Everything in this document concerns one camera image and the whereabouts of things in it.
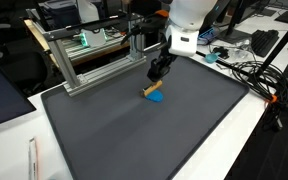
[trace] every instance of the black chair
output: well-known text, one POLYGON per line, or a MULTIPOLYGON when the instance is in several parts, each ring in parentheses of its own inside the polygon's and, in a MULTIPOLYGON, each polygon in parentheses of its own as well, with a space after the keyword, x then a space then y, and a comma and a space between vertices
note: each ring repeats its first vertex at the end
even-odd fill
POLYGON ((5 56, 0 59, 0 67, 26 96, 45 90, 47 68, 39 53, 25 52, 5 56))

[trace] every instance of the black cable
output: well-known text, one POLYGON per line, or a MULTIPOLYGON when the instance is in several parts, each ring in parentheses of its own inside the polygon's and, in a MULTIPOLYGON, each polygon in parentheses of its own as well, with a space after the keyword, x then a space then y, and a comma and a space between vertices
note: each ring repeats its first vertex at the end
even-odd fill
POLYGON ((117 30, 117 29, 105 29, 105 34, 109 37, 112 37, 114 39, 118 39, 118 38, 121 38, 123 37, 122 35, 118 35, 118 36, 115 36, 117 33, 119 33, 120 31, 117 30))
POLYGON ((274 65, 270 65, 265 71, 260 73, 260 76, 257 76, 256 72, 262 64, 263 62, 258 61, 234 63, 232 65, 238 70, 232 71, 233 76, 242 83, 247 84, 250 89, 265 100, 271 102, 270 105, 275 108, 275 115, 279 115, 282 110, 288 112, 288 81, 286 77, 283 75, 283 72, 274 65), (248 70, 249 76, 242 75, 242 70, 248 70), (273 84, 271 88, 275 89, 274 94, 269 88, 269 83, 273 84))
POLYGON ((264 15, 254 14, 252 17, 265 17, 264 15))
POLYGON ((95 29, 95 30, 92 30, 92 32, 93 32, 94 34, 98 34, 98 33, 101 32, 101 29, 95 29))
POLYGON ((221 27, 225 27, 225 26, 228 26, 228 25, 230 25, 230 23, 227 23, 227 24, 222 24, 222 25, 220 25, 220 26, 217 26, 217 27, 221 28, 221 27))

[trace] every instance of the green light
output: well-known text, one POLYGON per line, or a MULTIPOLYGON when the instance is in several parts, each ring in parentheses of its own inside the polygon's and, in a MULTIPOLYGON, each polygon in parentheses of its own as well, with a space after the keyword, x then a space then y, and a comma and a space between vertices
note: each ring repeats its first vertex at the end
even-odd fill
POLYGON ((106 33, 104 33, 104 37, 105 37, 105 40, 107 40, 108 38, 107 38, 107 36, 106 36, 106 33))
POLYGON ((87 43, 85 33, 81 33, 81 34, 80 34, 80 38, 81 38, 82 46, 83 46, 83 47, 88 47, 89 45, 88 45, 88 43, 87 43))

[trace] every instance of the chair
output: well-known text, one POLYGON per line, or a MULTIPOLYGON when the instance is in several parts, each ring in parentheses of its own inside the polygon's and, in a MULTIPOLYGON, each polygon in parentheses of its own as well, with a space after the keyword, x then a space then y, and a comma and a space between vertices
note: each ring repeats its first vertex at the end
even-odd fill
POLYGON ((39 53, 8 55, 0 59, 0 67, 26 96, 45 90, 47 68, 39 53))
POLYGON ((10 27, 9 24, 0 24, 0 67, 26 96, 31 96, 45 89, 47 68, 37 52, 9 53, 1 35, 10 27))

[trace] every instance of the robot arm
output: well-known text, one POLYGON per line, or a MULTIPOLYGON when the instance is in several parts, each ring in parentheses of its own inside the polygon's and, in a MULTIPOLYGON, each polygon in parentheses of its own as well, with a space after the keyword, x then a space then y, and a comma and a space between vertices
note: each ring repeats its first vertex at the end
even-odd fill
POLYGON ((177 56, 191 57, 195 55, 199 28, 202 26, 205 16, 212 10, 217 0, 160 0, 170 5, 168 18, 155 15, 152 19, 144 20, 143 23, 135 26, 130 35, 145 34, 143 27, 150 27, 150 30, 164 28, 162 37, 161 53, 157 59, 151 61, 151 68, 148 71, 148 78, 157 83, 169 71, 170 65, 177 56))
POLYGON ((165 38, 169 52, 179 56, 193 56, 196 52, 199 28, 217 0, 161 0, 170 3, 165 38))

